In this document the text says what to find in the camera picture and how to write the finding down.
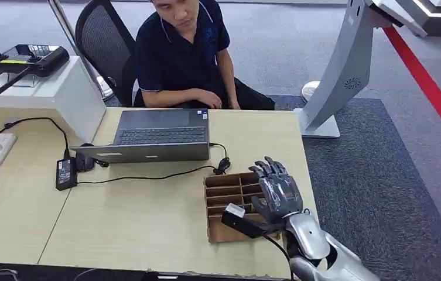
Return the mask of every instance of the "speaker grille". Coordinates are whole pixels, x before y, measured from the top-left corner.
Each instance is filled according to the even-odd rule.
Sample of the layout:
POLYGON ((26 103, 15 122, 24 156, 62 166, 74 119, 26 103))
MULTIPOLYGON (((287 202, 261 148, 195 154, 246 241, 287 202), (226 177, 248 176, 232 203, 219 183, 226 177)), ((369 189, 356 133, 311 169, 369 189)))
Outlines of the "speaker grille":
POLYGON ((351 77, 344 82, 344 88, 348 90, 353 90, 361 85, 361 80, 357 77, 351 77))

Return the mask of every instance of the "laptop keyboard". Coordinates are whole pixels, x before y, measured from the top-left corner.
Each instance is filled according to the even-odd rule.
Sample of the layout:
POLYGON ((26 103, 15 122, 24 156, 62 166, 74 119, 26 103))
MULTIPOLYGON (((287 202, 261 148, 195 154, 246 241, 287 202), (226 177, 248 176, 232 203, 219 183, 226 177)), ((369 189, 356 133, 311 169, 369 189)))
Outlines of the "laptop keyboard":
POLYGON ((120 143, 117 145, 206 142, 205 127, 124 129, 118 133, 120 143))

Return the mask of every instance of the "light wood tabletop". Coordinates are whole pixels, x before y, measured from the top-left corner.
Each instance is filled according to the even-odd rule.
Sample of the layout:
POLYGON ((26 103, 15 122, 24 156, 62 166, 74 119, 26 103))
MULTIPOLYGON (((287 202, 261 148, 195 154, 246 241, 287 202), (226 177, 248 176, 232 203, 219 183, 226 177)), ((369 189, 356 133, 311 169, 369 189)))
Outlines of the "light wood tabletop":
MULTIPOLYGON (((112 143, 121 108, 109 108, 94 139, 112 143)), ((226 146, 229 173, 248 172, 264 155, 282 162, 316 216, 305 152, 292 112, 210 111, 210 141, 226 146)), ((79 181, 122 176, 165 176, 224 154, 211 148, 209 162, 113 164, 80 174, 79 181)), ((210 244, 207 238, 204 169, 167 180, 121 180, 72 189, 40 260, 44 265, 153 269, 225 275, 289 277, 282 253, 264 239, 210 244)))
MULTIPOLYGON (((122 110, 107 110, 95 145, 112 143, 122 110)), ((46 114, 54 113, 1 111, 0 127, 7 117, 46 114)), ((248 172, 256 160, 270 156, 286 166, 305 207, 317 216, 294 113, 211 110, 209 118, 210 141, 228 150, 228 173, 248 172)), ((80 184, 60 192, 54 188, 56 160, 63 153, 60 132, 45 122, 26 122, 13 132, 18 141, 0 167, 0 262, 289 277, 282 253, 264 239, 208 242, 203 180, 211 169, 167 180, 80 184)), ((80 144, 68 132, 70 144, 80 144)), ((96 165, 78 180, 165 176, 216 166, 224 157, 220 147, 210 154, 207 162, 96 165)))

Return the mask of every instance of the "man's hand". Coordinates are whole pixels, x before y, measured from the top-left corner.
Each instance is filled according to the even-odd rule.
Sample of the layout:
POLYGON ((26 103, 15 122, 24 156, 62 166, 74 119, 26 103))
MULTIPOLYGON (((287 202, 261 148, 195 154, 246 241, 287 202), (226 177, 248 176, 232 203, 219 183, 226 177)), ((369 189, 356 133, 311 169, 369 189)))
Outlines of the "man's hand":
POLYGON ((231 109, 241 109, 237 100, 229 100, 229 104, 231 106, 231 109))
POLYGON ((221 109, 222 108, 222 100, 215 95, 215 93, 202 90, 202 89, 194 89, 196 94, 196 100, 208 105, 210 108, 221 109))

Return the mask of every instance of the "black sensor device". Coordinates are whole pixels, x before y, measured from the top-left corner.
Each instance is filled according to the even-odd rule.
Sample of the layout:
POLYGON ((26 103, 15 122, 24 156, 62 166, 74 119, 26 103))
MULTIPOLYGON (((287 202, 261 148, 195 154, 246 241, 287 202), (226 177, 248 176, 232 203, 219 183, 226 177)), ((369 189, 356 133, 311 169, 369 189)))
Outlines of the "black sensor device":
POLYGON ((58 160, 56 162, 56 189, 62 191, 77 185, 76 159, 58 160))
MULTIPOLYGON (((81 146, 94 146, 92 143, 84 143, 81 146)), ((95 160, 80 152, 76 153, 76 169, 77 172, 87 172, 94 169, 95 160)))
POLYGON ((222 223, 250 238, 262 236, 266 232, 263 224, 244 218, 244 214, 243 208, 230 203, 222 213, 222 223))

